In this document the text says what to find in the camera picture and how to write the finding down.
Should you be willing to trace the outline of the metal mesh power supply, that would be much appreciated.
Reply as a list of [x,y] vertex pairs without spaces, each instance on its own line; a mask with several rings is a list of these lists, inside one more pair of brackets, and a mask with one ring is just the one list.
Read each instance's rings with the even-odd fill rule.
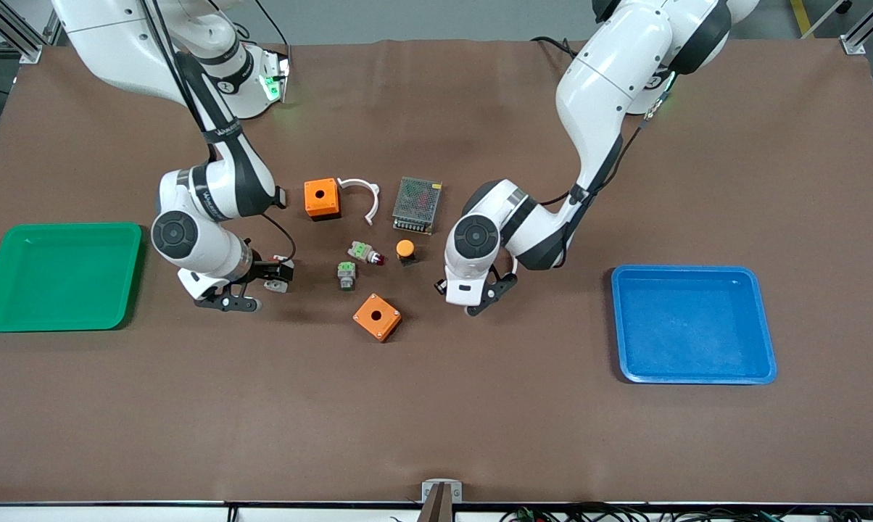
[[393,228],[432,235],[441,191],[440,182],[403,176],[394,202]]

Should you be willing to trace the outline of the grey metal table bracket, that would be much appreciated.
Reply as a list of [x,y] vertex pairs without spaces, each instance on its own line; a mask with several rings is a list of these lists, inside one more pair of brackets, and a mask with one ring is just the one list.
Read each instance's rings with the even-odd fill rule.
[[417,522],[455,522],[455,508],[463,501],[463,483],[433,478],[421,485],[422,507]]

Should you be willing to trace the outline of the orange button box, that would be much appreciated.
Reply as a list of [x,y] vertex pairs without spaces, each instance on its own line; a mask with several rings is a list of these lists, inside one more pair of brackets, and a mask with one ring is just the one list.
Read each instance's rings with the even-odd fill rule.
[[334,220],[342,216],[340,185],[335,178],[306,181],[303,192],[304,209],[311,221]]
[[377,294],[371,294],[352,317],[359,327],[381,343],[388,340],[402,321],[400,311]]

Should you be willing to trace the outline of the grey red circuit breaker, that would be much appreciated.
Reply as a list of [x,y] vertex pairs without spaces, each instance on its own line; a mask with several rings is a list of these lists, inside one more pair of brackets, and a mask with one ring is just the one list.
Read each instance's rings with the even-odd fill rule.
[[[280,255],[273,255],[272,260],[287,260],[281,257]],[[284,281],[264,281],[264,287],[268,289],[268,291],[274,291],[274,293],[285,293],[284,291]]]

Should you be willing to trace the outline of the blue plastic tray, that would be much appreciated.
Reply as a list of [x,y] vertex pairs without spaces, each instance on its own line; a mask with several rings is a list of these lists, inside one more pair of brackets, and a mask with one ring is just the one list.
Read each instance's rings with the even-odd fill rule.
[[735,265],[619,265],[618,364],[637,384],[761,386],[778,374],[761,287]]

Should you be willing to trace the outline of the aluminium frame post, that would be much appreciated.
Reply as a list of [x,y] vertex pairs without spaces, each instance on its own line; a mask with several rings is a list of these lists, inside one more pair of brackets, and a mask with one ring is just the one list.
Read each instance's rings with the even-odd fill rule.
[[[831,6],[824,11],[824,14],[822,14],[821,17],[818,17],[811,26],[802,29],[800,38],[802,40],[811,38],[814,36],[815,30],[817,30],[824,21],[827,21],[829,17],[838,12],[845,14],[854,6],[854,4],[859,2],[861,2],[861,0],[833,0]],[[863,14],[863,16],[860,17],[860,20],[858,20],[847,33],[838,36],[838,42],[840,42],[845,55],[860,56],[866,53],[864,44],[871,36],[873,36],[873,7],[871,7],[867,13]]]
[[51,0],[0,0],[0,59],[36,64],[43,47],[62,39]]

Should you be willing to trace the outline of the brown table mat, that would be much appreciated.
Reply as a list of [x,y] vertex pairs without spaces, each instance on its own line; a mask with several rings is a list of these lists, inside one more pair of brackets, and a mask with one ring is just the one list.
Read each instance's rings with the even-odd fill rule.
[[[873,78],[838,42],[731,41],[678,80],[582,221],[560,270],[469,318],[434,290],[447,231],[486,181],[537,199],[578,157],[566,59],[538,43],[294,50],[289,103],[247,135],[289,207],[287,294],[200,310],[148,248],[115,331],[0,334],[0,502],[403,501],[430,478],[474,502],[873,503]],[[0,242],[22,223],[152,224],[165,172],[204,161],[188,113],[106,85],[72,49],[17,74],[0,119]],[[394,229],[403,176],[442,183],[434,232]],[[340,188],[311,221],[303,185]],[[394,247],[411,240],[416,264]],[[386,258],[350,257],[353,241]],[[354,291],[337,265],[354,262]],[[778,374],[767,386],[620,376],[609,276],[744,265]],[[387,341],[353,320],[402,314]]]

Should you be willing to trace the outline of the red indicator lamp green body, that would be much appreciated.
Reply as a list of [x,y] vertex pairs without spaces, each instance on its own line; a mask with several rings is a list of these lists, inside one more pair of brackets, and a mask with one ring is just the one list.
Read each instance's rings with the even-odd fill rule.
[[364,263],[372,265],[386,264],[386,258],[366,242],[353,241],[351,247],[347,249],[347,254]]

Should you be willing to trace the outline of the small white curved clip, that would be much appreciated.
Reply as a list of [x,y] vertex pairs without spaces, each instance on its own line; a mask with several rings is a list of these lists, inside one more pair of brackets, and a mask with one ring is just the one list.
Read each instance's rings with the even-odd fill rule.
[[371,183],[369,181],[364,181],[359,178],[337,178],[335,179],[337,184],[341,189],[348,189],[352,187],[358,187],[365,189],[365,191],[369,191],[371,193],[371,197],[373,197],[373,204],[371,204],[370,211],[364,215],[364,221],[370,226],[373,227],[373,219],[376,217],[377,212],[379,211],[380,205],[380,192],[381,189],[376,183]]

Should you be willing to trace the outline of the green plastic tray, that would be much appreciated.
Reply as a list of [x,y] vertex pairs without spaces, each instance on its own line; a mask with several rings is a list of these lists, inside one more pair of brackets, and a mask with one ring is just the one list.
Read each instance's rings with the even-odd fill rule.
[[10,228],[0,244],[0,333],[107,331],[133,301],[144,231],[131,222]]

